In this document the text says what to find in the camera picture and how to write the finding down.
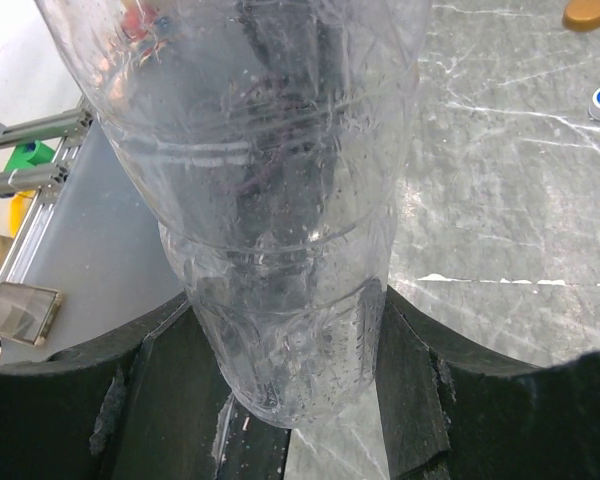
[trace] marble floor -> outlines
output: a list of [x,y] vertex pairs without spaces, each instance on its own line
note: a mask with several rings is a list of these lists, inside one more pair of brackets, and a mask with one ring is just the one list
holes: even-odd
[[[434,3],[390,283],[527,362],[600,350],[600,29],[565,30],[565,0]],[[381,433],[372,388],[294,432],[285,478],[388,478]]]

